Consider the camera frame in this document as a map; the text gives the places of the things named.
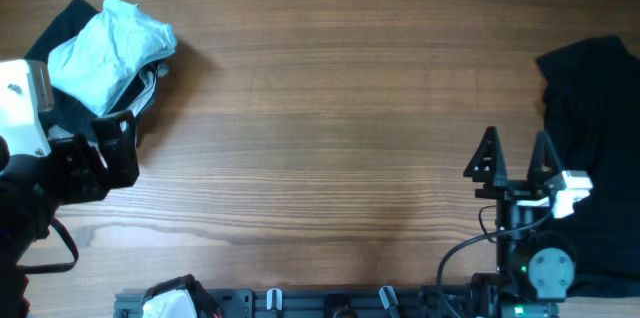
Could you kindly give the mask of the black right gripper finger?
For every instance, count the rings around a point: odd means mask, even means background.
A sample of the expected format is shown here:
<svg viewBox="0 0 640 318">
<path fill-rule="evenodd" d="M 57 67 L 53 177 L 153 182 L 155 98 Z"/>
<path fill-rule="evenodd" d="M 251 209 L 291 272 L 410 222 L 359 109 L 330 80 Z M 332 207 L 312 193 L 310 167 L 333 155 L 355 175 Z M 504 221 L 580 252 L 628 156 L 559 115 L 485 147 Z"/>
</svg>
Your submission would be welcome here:
<svg viewBox="0 0 640 318">
<path fill-rule="evenodd" d="M 564 170 L 549 133 L 545 130 L 536 135 L 534 148 L 527 172 L 527 180 L 544 183 Z"/>
<path fill-rule="evenodd" d="M 471 178 L 473 182 L 485 184 L 504 184 L 508 180 L 498 130 L 495 126 L 486 128 L 463 176 Z"/>
</svg>

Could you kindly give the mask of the light blue t-shirt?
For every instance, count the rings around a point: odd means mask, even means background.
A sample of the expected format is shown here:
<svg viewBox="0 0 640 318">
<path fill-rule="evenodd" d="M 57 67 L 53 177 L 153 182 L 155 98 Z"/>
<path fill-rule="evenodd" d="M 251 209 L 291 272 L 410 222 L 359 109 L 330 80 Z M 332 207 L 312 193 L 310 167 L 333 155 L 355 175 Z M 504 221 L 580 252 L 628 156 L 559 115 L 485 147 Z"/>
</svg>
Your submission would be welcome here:
<svg viewBox="0 0 640 318">
<path fill-rule="evenodd" d="M 102 117 L 143 66 L 173 55 L 176 47 L 170 24 L 136 4 L 104 0 L 101 12 L 49 53 L 49 77 L 55 88 Z"/>
</svg>

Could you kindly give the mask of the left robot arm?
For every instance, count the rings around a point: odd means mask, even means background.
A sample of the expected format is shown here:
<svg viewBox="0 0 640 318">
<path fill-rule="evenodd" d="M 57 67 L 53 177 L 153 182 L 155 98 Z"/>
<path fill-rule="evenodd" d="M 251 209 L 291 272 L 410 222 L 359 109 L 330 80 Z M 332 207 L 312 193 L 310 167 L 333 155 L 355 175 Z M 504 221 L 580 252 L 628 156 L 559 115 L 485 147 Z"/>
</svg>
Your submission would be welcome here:
<svg viewBox="0 0 640 318">
<path fill-rule="evenodd" d="M 51 140 L 47 156 L 12 155 L 1 141 L 1 315 L 26 317 L 28 277 L 63 273 L 79 259 L 78 248 L 55 218 L 64 205 L 102 201 L 114 189 L 128 188 L 139 176 L 136 120 L 123 111 L 92 121 L 98 146 L 82 135 Z M 19 263 L 29 246 L 54 229 L 73 260 L 25 266 Z"/>
</svg>

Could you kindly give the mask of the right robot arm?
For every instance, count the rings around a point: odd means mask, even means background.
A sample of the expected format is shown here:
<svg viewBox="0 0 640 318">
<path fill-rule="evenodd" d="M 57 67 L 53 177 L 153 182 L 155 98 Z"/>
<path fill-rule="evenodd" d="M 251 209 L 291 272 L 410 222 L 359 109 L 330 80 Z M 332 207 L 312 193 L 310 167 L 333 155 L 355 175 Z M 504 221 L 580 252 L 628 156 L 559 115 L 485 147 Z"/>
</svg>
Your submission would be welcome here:
<svg viewBox="0 0 640 318">
<path fill-rule="evenodd" d="M 583 171 L 564 168 L 549 134 L 537 134 L 527 176 L 508 178 L 498 131 L 490 126 L 463 172 L 481 188 L 480 199 L 495 202 L 493 241 L 496 271 L 476 273 L 467 289 L 464 317 L 556 317 L 576 273 L 577 254 L 559 233 L 545 230 L 551 220 L 569 217 L 589 196 L 592 182 Z"/>
</svg>

